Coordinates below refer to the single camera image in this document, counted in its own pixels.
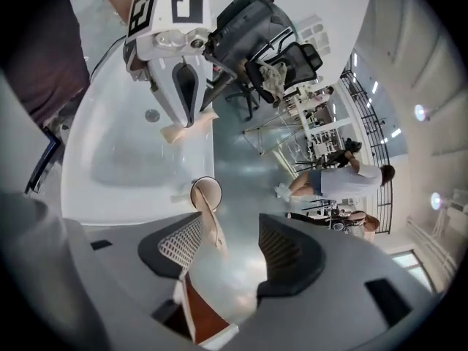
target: concrete ceiling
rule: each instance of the concrete ceiling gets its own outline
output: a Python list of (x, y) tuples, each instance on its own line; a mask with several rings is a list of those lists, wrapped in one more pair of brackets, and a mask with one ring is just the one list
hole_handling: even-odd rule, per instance
[[(356, 50), (388, 92), (407, 141), (410, 181), (393, 196), (430, 229), (431, 193), (468, 188), (467, 73), (458, 49), (424, 0), (370, 0)], [(434, 112), (430, 121), (415, 119), (416, 105)]]

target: black chair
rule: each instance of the black chair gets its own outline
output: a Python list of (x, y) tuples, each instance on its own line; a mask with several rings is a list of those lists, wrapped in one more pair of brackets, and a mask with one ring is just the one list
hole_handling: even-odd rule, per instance
[[(248, 79), (242, 80), (238, 78), (236, 82), (242, 92), (229, 95), (226, 100), (229, 102), (234, 97), (245, 97), (247, 106), (249, 108), (249, 117), (247, 121), (252, 119), (252, 103), (255, 104), (254, 110), (258, 109), (259, 105), (253, 98), (252, 92), (255, 90), (259, 97), (262, 97), (268, 104), (273, 104), (273, 107), (278, 107), (274, 104), (273, 95), (264, 90), (262, 87), (263, 77), (260, 73), (260, 65), (256, 62), (271, 46), (266, 46), (260, 53), (258, 53), (252, 60), (245, 63), (246, 77)], [(290, 43), (279, 54), (265, 61), (270, 65), (276, 65), (284, 62), (287, 66), (286, 79), (284, 82), (284, 89), (288, 89), (298, 83), (314, 80), (317, 78), (316, 70), (322, 66), (322, 59), (311, 44), (299, 45), (297, 42)]]

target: black mesh chair back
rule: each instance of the black mesh chair back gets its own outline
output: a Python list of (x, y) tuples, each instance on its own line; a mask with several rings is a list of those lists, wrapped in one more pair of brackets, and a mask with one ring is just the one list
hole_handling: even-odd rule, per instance
[(284, 62), (287, 66), (284, 89), (298, 83), (314, 80), (315, 72), (322, 66), (322, 59), (311, 44), (299, 45), (297, 42), (289, 44), (280, 54), (266, 61), (270, 65)]

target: drain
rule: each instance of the drain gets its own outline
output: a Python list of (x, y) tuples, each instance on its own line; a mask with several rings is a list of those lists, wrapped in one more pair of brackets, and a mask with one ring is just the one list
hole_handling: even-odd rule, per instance
[(161, 118), (161, 115), (156, 109), (148, 109), (145, 112), (145, 118), (147, 122), (158, 122)]

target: crumpled cloth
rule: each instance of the crumpled cloth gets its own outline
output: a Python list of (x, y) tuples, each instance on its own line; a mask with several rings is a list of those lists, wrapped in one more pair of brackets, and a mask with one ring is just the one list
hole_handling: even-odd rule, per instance
[(287, 66), (284, 62), (280, 62), (276, 66), (267, 64), (262, 60), (258, 60), (260, 65), (260, 74), (263, 77), (262, 87), (273, 95), (275, 102), (281, 102), (284, 96), (284, 81), (286, 80)]

